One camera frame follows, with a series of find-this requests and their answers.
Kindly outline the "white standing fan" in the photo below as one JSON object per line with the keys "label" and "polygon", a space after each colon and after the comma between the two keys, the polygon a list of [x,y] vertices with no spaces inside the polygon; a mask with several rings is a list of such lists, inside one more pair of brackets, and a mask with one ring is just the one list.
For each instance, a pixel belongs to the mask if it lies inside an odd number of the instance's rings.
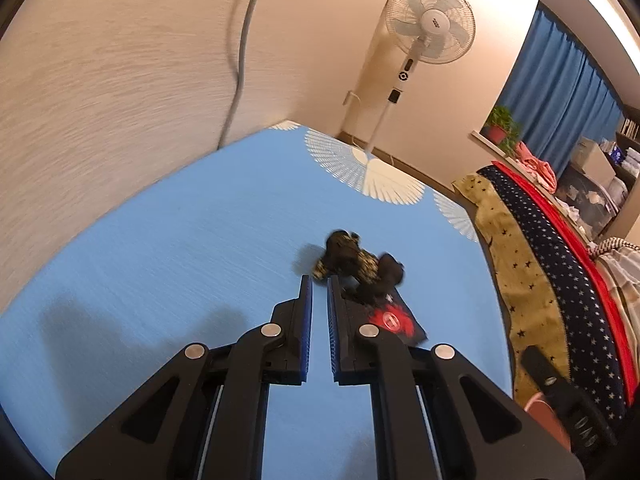
{"label": "white standing fan", "polygon": [[405,58],[366,145],[368,155],[372,154],[416,66],[457,61],[471,49],[476,34],[473,10],[466,0],[387,0],[383,16],[387,32]]}

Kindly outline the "potted green plant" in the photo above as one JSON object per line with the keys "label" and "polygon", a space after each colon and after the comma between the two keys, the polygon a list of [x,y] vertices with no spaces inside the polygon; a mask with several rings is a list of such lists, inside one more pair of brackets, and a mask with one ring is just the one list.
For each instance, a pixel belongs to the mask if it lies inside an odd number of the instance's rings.
{"label": "potted green plant", "polygon": [[496,105],[491,110],[480,133],[508,156],[515,155],[515,149],[521,140],[521,126],[503,105]]}

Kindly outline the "clear storage box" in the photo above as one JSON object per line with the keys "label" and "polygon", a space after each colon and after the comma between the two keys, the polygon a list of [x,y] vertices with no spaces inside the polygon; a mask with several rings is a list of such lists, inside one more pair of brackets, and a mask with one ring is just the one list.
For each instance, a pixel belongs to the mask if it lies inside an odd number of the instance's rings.
{"label": "clear storage box", "polygon": [[572,165],[561,174],[555,197],[578,211],[576,222],[590,240],[598,238],[617,216],[617,206],[608,194]]}

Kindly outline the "black red snack packet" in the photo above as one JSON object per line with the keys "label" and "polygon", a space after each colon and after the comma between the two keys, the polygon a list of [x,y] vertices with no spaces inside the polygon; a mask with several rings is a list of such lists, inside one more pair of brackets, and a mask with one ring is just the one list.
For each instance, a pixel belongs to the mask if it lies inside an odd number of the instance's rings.
{"label": "black red snack packet", "polygon": [[367,316],[371,324],[395,334],[407,346],[417,347],[427,341],[426,331],[396,289],[376,297],[374,304],[367,307]]}

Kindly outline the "star patterned quilt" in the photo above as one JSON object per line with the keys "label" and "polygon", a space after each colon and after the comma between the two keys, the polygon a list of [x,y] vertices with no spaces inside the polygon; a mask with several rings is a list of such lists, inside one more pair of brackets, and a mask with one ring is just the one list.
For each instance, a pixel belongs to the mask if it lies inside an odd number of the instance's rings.
{"label": "star patterned quilt", "polygon": [[538,347],[612,428],[639,378],[623,319],[587,248],[526,179],[501,162],[454,181],[475,208],[519,359]]}

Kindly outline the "white cardboard box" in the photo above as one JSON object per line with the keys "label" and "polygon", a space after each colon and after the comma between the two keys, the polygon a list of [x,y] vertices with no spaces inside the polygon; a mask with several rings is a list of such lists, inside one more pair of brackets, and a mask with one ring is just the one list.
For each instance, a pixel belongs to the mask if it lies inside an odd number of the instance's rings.
{"label": "white cardboard box", "polygon": [[606,188],[616,177],[600,145],[590,139],[578,140],[570,158],[570,164],[602,188]]}

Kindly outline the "pink clothes pile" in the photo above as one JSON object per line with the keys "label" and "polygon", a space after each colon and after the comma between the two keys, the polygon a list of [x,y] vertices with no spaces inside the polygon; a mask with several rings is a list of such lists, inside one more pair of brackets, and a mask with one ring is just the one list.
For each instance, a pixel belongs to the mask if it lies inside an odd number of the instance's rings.
{"label": "pink clothes pile", "polygon": [[542,188],[553,194],[556,191],[556,175],[552,167],[545,160],[537,158],[526,144],[518,142],[515,147],[515,157],[526,174],[529,174]]}

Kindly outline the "grey striped cloth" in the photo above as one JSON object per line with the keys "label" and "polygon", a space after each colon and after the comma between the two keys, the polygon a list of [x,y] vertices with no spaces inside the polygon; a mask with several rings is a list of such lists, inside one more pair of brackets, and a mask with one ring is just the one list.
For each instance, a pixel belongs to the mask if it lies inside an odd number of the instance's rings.
{"label": "grey striped cloth", "polygon": [[639,353],[639,246],[609,237],[588,249],[623,321],[633,354]]}

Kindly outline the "black patterned scrunchie cloth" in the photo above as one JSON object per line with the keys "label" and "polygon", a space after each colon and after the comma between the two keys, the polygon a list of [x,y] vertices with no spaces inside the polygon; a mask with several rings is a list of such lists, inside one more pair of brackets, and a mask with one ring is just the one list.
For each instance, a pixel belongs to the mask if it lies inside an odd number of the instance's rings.
{"label": "black patterned scrunchie cloth", "polygon": [[324,253],[312,269],[312,277],[319,282],[337,276],[343,285],[342,296],[366,306],[392,301],[404,275],[404,266],[391,254],[367,252],[360,247],[357,233],[344,230],[328,236]]}

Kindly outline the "pink round bin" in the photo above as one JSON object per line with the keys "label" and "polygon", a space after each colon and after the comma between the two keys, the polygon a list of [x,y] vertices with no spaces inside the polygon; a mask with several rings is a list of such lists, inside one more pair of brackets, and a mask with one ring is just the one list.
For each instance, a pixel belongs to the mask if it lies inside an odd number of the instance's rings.
{"label": "pink round bin", "polygon": [[567,451],[570,450],[570,436],[542,393],[534,394],[527,401],[524,410],[542,428],[547,430],[563,448],[566,448]]}

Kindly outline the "dark bookshelf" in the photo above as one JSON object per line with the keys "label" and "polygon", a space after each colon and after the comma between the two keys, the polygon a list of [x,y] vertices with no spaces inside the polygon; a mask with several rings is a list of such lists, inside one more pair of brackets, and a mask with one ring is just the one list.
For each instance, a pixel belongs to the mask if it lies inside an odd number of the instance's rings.
{"label": "dark bookshelf", "polygon": [[620,166],[629,177],[629,182],[639,177],[639,110],[628,105],[616,128],[615,142],[623,154]]}

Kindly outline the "blue curtain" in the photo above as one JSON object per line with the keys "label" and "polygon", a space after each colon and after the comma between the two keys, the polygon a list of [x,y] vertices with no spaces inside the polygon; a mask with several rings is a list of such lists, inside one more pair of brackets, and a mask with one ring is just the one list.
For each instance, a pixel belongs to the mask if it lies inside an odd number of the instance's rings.
{"label": "blue curtain", "polygon": [[579,140],[612,140],[623,104],[568,27],[540,4],[497,103],[537,158],[562,174]]}

